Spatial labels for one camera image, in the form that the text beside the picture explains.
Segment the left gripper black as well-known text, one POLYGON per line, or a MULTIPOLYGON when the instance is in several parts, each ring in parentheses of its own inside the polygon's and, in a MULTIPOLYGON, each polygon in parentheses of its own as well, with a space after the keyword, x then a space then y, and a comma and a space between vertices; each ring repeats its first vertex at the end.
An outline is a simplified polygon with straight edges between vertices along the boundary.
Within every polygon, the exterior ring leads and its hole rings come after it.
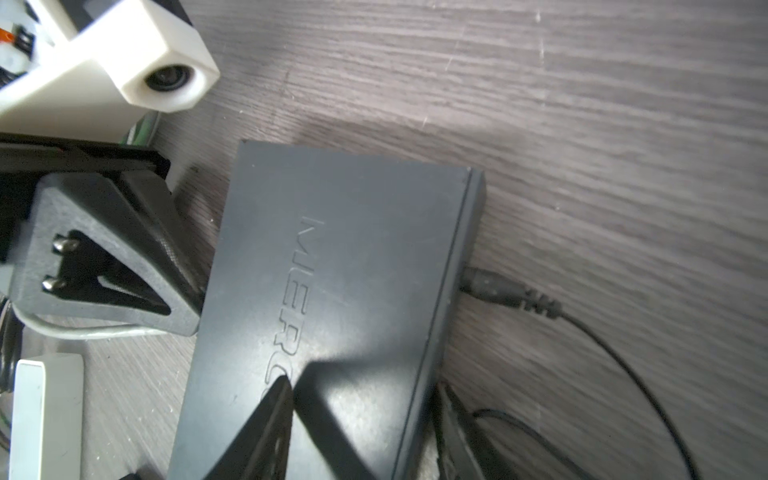
POLYGON ((3 133, 1 261, 11 250, 18 316, 194 335, 204 284, 169 170, 150 147, 3 133))

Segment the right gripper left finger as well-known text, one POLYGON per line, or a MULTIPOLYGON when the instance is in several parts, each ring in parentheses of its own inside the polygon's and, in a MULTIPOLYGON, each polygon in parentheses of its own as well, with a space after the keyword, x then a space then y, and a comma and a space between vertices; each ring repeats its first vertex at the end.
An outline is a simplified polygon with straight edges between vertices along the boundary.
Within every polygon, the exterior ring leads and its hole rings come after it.
POLYGON ((283 375, 273 382, 205 479, 284 479, 293 413, 292 385, 283 375))

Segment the black switch box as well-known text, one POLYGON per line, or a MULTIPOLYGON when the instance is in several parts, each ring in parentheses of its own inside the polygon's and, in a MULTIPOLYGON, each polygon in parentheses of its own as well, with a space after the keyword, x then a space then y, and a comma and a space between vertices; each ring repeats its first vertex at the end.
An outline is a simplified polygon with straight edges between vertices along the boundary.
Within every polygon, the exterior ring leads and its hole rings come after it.
POLYGON ((289 478, 411 478, 485 198, 471 167, 242 142, 169 477, 286 378, 289 478))

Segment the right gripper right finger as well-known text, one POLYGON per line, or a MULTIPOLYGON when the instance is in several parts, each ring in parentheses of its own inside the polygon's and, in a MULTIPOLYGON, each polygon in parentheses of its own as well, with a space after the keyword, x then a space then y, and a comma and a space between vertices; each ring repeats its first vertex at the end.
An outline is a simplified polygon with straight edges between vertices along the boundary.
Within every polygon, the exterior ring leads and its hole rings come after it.
POLYGON ((445 381, 436 384, 433 395, 433 427, 440 479, 518 479, 445 381))

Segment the white network switch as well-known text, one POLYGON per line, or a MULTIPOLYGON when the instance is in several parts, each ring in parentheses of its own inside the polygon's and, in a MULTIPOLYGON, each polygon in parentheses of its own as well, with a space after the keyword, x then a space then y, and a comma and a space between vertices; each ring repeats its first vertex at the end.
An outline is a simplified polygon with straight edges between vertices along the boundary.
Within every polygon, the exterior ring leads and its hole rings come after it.
POLYGON ((84 361, 53 353, 22 359, 13 391, 9 477, 79 479, 84 361))

